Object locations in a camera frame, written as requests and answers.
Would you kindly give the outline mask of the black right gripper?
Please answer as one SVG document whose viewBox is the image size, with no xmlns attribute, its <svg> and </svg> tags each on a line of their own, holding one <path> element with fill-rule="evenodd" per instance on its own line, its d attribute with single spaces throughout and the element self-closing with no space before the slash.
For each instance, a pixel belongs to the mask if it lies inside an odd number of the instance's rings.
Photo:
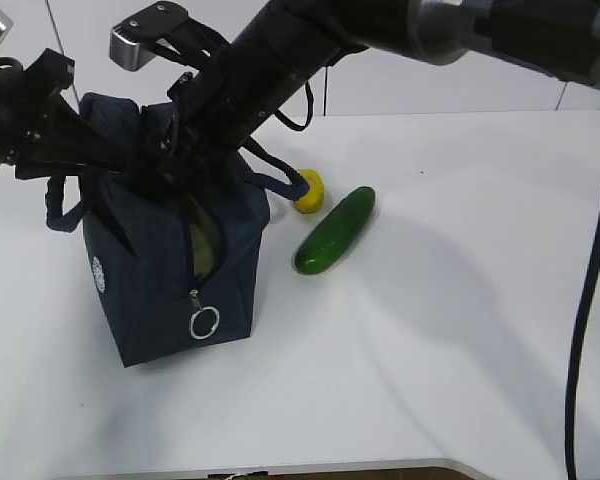
<svg viewBox="0 0 600 480">
<path fill-rule="evenodd" d="M 280 160 L 253 133 L 280 108 L 278 70 L 205 71 L 173 86 L 174 98 L 139 107 L 139 158 L 129 173 L 133 192 L 164 200 L 205 185 L 240 159 L 244 148 L 269 165 Z"/>
</svg>

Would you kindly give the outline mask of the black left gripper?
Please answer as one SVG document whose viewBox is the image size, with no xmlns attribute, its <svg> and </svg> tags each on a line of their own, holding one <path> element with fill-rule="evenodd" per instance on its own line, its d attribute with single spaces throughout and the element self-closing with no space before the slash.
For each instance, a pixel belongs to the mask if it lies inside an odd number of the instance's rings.
<svg viewBox="0 0 600 480">
<path fill-rule="evenodd" d="M 12 57 L 0 57 L 0 165 L 13 164 L 25 141 L 53 112 L 47 149 L 22 154 L 15 177 L 47 179 L 48 229 L 72 233 L 93 214 L 135 256 L 124 227 L 103 199 L 100 181 L 124 176 L 129 170 L 138 149 L 140 110 L 131 99 L 88 93 L 75 111 L 61 95 L 73 84 L 74 70 L 74 60 L 51 49 L 29 67 Z M 65 211 L 68 177 L 78 180 L 79 201 Z"/>
</svg>

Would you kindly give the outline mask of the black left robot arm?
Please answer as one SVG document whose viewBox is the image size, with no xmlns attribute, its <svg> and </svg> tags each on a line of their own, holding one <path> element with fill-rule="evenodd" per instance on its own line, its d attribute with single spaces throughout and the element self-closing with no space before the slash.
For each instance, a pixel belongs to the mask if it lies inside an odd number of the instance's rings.
<svg viewBox="0 0 600 480">
<path fill-rule="evenodd" d="M 100 182 L 129 172 L 140 110 L 132 100 L 100 94 L 84 95 L 73 109 L 62 92 L 73 84 L 74 67 L 51 49 L 29 67 L 0 57 L 0 166 L 13 167 L 19 180 L 46 180 L 49 229 L 70 233 L 93 213 L 131 251 Z"/>
</svg>

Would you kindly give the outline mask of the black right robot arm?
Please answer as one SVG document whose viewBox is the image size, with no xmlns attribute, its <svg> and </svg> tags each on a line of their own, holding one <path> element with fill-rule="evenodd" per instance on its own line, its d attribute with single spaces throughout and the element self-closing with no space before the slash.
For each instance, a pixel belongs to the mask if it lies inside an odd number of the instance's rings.
<svg viewBox="0 0 600 480">
<path fill-rule="evenodd" d="M 119 31 L 193 68 L 172 114 L 143 143 L 143 192 L 198 180 L 238 149 L 321 68 L 377 49 L 435 66 L 468 52 L 600 91 L 600 1 L 270 1 L 233 40 L 181 5 L 156 2 Z"/>
</svg>

